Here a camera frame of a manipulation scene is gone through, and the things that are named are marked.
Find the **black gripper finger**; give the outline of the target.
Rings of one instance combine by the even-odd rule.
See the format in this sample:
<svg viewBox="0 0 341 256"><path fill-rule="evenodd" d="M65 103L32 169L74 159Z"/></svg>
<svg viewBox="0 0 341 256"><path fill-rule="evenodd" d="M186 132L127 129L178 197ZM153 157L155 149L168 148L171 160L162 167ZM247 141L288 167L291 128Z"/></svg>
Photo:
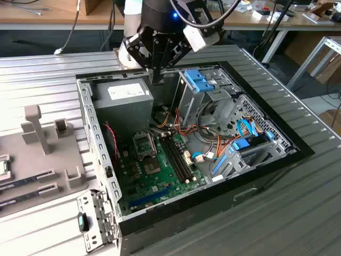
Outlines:
<svg viewBox="0 0 341 256"><path fill-rule="evenodd" d="M139 34L124 39L124 46L129 55L149 73L150 81L153 85L157 85L157 72L152 65L152 57L150 52L144 46Z"/></svg>
<svg viewBox="0 0 341 256"><path fill-rule="evenodd" d="M187 39L168 40L165 50L162 55L161 62L158 68L157 84L163 82L163 75L161 71L165 68L173 67L177 64L189 51L191 46Z"/></svg>

